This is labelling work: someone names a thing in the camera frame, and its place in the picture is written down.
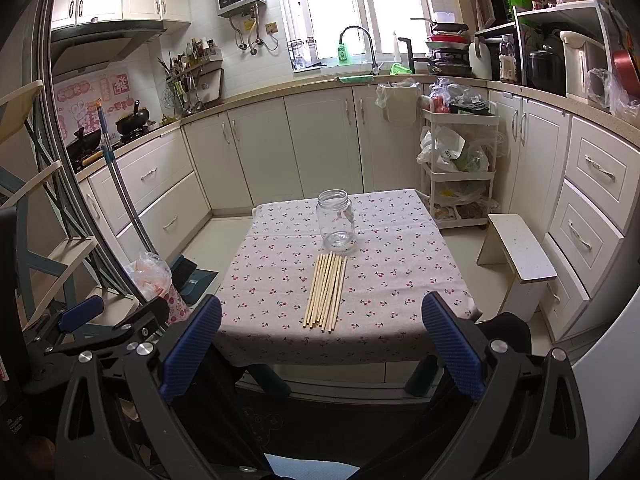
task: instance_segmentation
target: glass jar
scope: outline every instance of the glass jar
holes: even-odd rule
[[[318,197],[316,214],[322,242],[328,250],[347,251],[356,243],[353,206],[346,191],[323,191]]]

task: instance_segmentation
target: drawer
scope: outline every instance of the drawer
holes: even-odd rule
[[[626,234],[636,208],[640,151],[607,130],[574,117],[566,177]]]
[[[160,257],[167,259],[208,213],[209,206],[192,172],[145,209],[140,220]],[[132,224],[116,238],[132,261],[144,250]]]
[[[540,310],[554,341],[562,339],[589,303],[580,278],[562,251],[547,233],[540,243],[551,261],[558,277],[546,282],[546,290],[540,300]]]
[[[568,180],[562,184],[549,233],[593,297],[607,275],[623,235]]]
[[[193,171],[180,128],[119,157],[118,166],[138,213]],[[120,232],[130,219],[109,168],[94,173],[89,182],[111,230]]]

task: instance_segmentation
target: chair leg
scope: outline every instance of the chair leg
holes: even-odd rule
[[[411,396],[424,397],[431,383],[438,373],[438,357],[435,355],[427,355],[415,367],[414,373],[411,374],[408,381],[404,385],[404,390]]]

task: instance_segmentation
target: cherry print tablecloth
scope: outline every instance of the cherry print tablecloth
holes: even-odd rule
[[[357,244],[348,254],[333,332],[303,328],[316,256],[324,251],[317,200],[265,204],[218,289],[222,325],[214,343],[236,366],[361,364],[420,360],[433,351],[422,324],[425,293],[437,290],[459,317],[471,295],[415,190],[351,197]]]

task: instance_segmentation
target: pink poster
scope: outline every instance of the pink poster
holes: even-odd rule
[[[54,86],[58,124],[65,146],[84,126],[86,134],[100,129],[96,100],[102,98],[102,108],[110,133],[116,132],[116,121],[130,114],[135,99],[130,94],[129,76],[125,68],[112,73],[88,74]]]

